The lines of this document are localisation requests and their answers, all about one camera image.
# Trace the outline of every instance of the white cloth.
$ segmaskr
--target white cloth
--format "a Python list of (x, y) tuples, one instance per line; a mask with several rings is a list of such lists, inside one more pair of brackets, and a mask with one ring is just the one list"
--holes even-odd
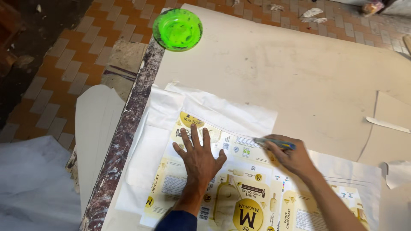
[(2, 230), (76, 230), (80, 195), (65, 170), (70, 153), (52, 136), (0, 145)]

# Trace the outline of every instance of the torn paper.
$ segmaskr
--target torn paper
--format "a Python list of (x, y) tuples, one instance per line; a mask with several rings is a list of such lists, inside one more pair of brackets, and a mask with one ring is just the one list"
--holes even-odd
[(277, 5), (277, 4), (271, 4), (271, 8), (270, 8), (270, 10), (273, 10), (273, 11), (284, 11), (284, 7), (283, 6), (280, 6), (280, 5)]
[(401, 126), (398, 126), (398, 125), (394, 125), (394, 124), (392, 124), (392, 123), (388, 123), (388, 122), (385, 122), (385, 121), (382, 121), (382, 120), (374, 119), (374, 118), (371, 118), (371, 117), (368, 117), (368, 116), (365, 117), (365, 119), (366, 119), (368, 122), (373, 123), (373, 124), (376, 124), (376, 125), (380, 125), (380, 126), (383, 126), (383, 127), (392, 128), (392, 129), (395, 129), (395, 130), (398, 130), (398, 131), (401, 131), (401, 132), (406, 132), (406, 133), (410, 133), (410, 134), (411, 134), (411, 130), (408, 129), (408, 128), (405, 128), (405, 127), (401, 127)]
[(326, 22), (326, 21), (327, 21), (326, 18), (315, 18), (315, 17), (312, 17), (312, 18), (305, 18), (305, 19), (303, 19), (301, 22), (303, 22), (303, 23), (310, 23), (310, 22), (323, 23), (323, 22)]
[(321, 10), (320, 8), (311, 8), (309, 10), (307, 10), (305, 13), (303, 13), (300, 17), (311, 17), (314, 16), (316, 14), (322, 13), (323, 10)]
[(390, 189), (394, 189), (403, 184), (411, 183), (411, 162), (396, 160), (386, 164), (388, 165), (388, 175), (386, 175), (386, 181)]

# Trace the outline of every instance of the m logo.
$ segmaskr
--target m logo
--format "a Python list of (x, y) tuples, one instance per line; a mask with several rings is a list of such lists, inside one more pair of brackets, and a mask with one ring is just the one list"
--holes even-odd
[(234, 209), (233, 223), (238, 230), (259, 230), (263, 224), (260, 205), (249, 198), (239, 200)]
[(206, 193), (206, 194), (204, 194), (203, 200), (205, 202), (210, 202), (211, 201), (211, 196), (208, 193)]
[(254, 229), (253, 225), (254, 225), (254, 218), (256, 217), (255, 212), (253, 212), (253, 218), (251, 218), (250, 220), (250, 214), (247, 212), (247, 214), (243, 217), (243, 212), (244, 209), (240, 209), (240, 225), (243, 225), (245, 220), (248, 220), (248, 226), (252, 229)]
[(154, 199), (149, 196), (147, 199), (147, 202), (145, 203), (145, 206), (148, 208), (148, 207), (151, 207), (153, 204), (154, 204)]
[(263, 176), (261, 174), (256, 175), (256, 181), (262, 181)]

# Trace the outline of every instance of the right hand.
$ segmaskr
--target right hand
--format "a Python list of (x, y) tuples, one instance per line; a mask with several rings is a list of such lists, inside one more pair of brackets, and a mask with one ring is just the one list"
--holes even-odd
[(277, 160), (290, 172), (296, 174), (300, 178), (316, 175), (318, 170), (310, 160), (304, 142), (299, 139), (293, 139), (282, 135), (269, 135), (267, 139), (276, 139), (287, 141), (296, 145), (295, 150), (282, 150), (271, 141), (266, 141), (268, 149), (274, 154)]

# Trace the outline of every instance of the green plastic bowl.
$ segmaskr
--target green plastic bowl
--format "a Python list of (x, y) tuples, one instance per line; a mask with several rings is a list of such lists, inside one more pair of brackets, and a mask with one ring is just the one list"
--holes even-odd
[(161, 13), (153, 24), (155, 40), (171, 51), (186, 51), (201, 39), (203, 25), (193, 12), (169, 9)]

